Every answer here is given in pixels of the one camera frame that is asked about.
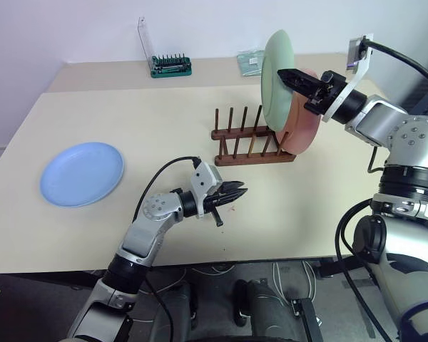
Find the green plate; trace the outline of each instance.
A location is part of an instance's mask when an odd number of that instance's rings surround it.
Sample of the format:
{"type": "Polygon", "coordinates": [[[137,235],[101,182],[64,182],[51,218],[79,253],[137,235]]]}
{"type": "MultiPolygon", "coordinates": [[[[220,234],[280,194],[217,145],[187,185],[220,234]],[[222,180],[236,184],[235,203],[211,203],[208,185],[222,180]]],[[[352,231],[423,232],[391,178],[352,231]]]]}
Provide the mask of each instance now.
{"type": "Polygon", "coordinates": [[[262,105],[266,124],[275,132],[284,128],[292,102],[292,91],[277,75],[280,69],[295,65],[293,48],[283,30],[274,33],[266,43],[262,66],[262,105]]]}

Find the table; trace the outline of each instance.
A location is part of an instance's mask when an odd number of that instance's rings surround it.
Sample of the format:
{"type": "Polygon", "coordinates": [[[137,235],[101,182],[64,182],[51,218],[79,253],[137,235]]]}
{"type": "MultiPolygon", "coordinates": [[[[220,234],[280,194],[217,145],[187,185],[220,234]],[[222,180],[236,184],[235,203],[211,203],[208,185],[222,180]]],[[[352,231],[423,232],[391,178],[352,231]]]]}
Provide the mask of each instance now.
{"type": "MultiPolygon", "coordinates": [[[[220,127],[228,123],[230,106],[235,108],[233,126],[239,126],[243,106],[253,113],[260,104],[256,83],[41,95],[0,158],[0,272],[106,268],[153,174],[183,155],[212,163],[218,152],[218,142],[210,139],[215,108],[220,127]],[[117,188],[80,208],[45,202],[39,178],[47,163],[86,141],[112,144],[123,154],[125,172],[117,188]]],[[[381,94],[368,80],[358,90],[381,94]]],[[[246,125],[254,119],[249,115],[246,125]]],[[[264,141],[255,144],[260,150],[264,141]]],[[[240,152],[247,148],[240,146],[240,152]]],[[[370,154],[369,145],[330,121],[321,123],[314,143],[294,162],[219,168],[224,180],[241,180],[249,191],[219,208],[222,227],[211,216],[174,226],[154,265],[335,254],[339,218],[377,191],[380,173],[366,173],[370,154]]],[[[386,155],[380,151],[377,163],[386,155]]],[[[150,193],[187,189],[192,171],[190,162],[172,166],[150,193]]]]}

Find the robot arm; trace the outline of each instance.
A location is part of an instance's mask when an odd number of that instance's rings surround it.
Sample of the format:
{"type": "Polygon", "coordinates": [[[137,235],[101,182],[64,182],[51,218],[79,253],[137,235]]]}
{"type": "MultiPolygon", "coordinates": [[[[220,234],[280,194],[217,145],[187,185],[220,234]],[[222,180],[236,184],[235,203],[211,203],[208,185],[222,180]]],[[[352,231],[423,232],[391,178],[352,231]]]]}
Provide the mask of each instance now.
{"type": "Polygon", "coordinates": [[[379,192],[355,230],[353,250],[369,265],[401,341],[428,338],[428,117],[411,116],[377,95],[354,88],[366,73],[366,36],[350,42],[350,83],[326,71],[320,80],[296,69],[279,70],[284,84],[308,98],[305,108],[390,154],[379,192]]]}
{"type": "Polygon", "coordinates": [[[127,341],[133,320],[128,317],[138,290],[152,266],[165,233],[184,217],[203,217],[242,196],[242,182],[222,182],[213,166],[200,162],[191,178],[190,191],[173,190],[147,198],[143,210],[128,228],[104,277],[99,279],[73,322],[69,338],[86,341],[127,341]]]}

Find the white wall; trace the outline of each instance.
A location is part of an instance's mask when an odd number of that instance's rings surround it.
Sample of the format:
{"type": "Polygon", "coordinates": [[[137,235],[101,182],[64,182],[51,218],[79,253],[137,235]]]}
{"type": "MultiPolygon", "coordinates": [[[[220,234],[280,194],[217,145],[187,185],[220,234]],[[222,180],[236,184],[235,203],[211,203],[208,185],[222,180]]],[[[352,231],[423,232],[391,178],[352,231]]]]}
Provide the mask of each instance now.
{"type": "MultiPolygon", "coordinates": [[[[296,53],[346,51],[373,32],[428,66],[428,0],[0,0],[0,145],[11,139],[63,62],[143,59],[136,33],[146,16],[156,52],[191,58],[264,47],[285,29],[296,53]]],[[[375,53],[370,77],[392,100],[416,74],[375,53]]]]}

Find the green bit holder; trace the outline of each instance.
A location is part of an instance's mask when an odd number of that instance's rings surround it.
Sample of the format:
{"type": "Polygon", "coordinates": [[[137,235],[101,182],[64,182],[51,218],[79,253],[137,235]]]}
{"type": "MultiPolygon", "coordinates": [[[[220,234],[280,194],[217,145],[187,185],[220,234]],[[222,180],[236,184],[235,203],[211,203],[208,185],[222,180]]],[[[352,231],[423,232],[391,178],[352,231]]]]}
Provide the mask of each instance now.
{"type": "Polygon", "coordinates": [[[171,55],[162,58],[152,56],[152,78],[176,77],[192,75],[192,63],[189,57],[171,55]]]}

